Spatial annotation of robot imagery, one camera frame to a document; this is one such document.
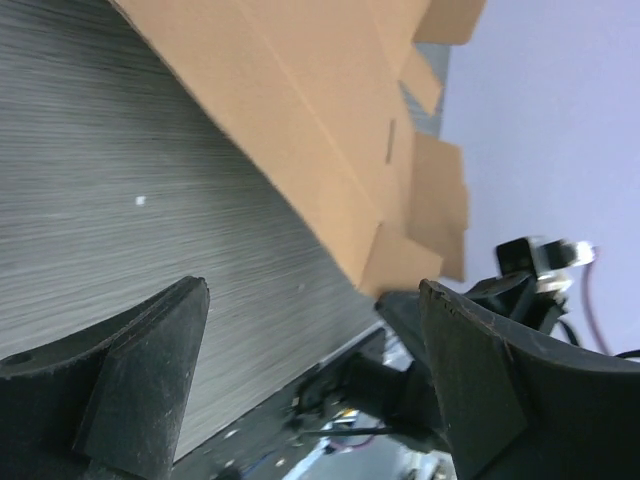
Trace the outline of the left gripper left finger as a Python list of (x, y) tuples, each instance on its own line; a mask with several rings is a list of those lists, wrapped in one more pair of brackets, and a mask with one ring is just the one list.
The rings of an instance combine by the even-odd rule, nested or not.
[(4, 479), (167, 479), (210, 293), (187, 276), (1, 361)]

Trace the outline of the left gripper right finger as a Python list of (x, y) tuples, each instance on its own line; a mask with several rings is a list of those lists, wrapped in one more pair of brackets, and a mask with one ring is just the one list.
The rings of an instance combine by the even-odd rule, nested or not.
[(461, 479), (635, 479), (639, 366), (497, 315), (434, 282), (420, 311)]

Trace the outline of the large brown cardboard box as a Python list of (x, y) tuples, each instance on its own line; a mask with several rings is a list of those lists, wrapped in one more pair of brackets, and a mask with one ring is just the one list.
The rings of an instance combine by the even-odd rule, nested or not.
[(461, 149), (419, 132), (481, 1), (145, 1), (117, 9), (360, 292), (465, 277)]

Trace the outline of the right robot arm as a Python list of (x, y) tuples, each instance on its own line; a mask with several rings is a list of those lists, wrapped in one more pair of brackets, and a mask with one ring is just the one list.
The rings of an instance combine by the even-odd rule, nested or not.
[(553, 338), (564, 303), (527, 273), (464, 294), (427, 280), (386, 292), (375, 310), (409, 366), (350, 353), (298, 389), (295, 414), (336, 401), (375, 418), (378, 435), (446, 446), (476, 469), (514, 447), (619, 450), (639, 436), (639, 363)]

